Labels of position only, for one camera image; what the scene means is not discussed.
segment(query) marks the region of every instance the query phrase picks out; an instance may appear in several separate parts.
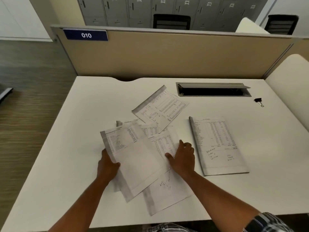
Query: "wooden floor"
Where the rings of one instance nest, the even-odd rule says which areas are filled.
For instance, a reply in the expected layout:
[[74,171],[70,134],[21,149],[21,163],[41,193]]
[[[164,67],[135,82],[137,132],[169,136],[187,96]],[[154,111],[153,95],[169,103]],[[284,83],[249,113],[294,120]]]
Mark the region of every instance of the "wooden floor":
[[[0,228],[75,77],[75,71],[58,43],[0,41],[0,85],[14,88],[0,104]],[[295,231],[309,231],[306,214],[281,218]],[[199,232],[218,231],[212,221],[182,225]],[[140,229],[141,226],[122,226],[104,231]]]

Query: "black chair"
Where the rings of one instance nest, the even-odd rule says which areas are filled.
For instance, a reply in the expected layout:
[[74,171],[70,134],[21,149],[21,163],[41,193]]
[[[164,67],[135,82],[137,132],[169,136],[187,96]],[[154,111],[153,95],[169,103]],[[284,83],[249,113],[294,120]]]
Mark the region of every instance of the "black chair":
[[190,16],[155,14],[153,28],[189,30],[190,22]]
[[297,15],[269,15],[265,30],[270,34],[292,35],[298,19]]

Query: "blue sign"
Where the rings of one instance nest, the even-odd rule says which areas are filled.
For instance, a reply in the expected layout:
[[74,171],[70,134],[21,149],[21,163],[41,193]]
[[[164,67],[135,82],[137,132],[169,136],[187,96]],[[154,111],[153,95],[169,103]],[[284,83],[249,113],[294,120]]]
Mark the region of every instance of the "blue sign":
[[106,30],[63,29],[68,40],[108,41]]

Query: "left hand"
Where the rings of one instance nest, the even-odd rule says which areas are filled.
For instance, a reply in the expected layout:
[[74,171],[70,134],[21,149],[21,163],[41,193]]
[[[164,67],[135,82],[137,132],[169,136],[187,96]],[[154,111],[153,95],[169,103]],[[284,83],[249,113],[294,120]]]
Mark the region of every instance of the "left hand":
[[98,162],[97,179],[109,183],[116,176],[120,163],[113,163],[106,149],[102,150],[102,158]]

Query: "binder clip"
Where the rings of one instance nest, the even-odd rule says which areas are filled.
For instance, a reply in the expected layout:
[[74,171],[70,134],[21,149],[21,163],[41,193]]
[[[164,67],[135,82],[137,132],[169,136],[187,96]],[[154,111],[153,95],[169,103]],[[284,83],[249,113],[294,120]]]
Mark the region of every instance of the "binder clip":
[[254,101],[255,101],[256,103],[260,104],[261,107],[264,107],[264,105],[262,104],[262,98],[256,98]]

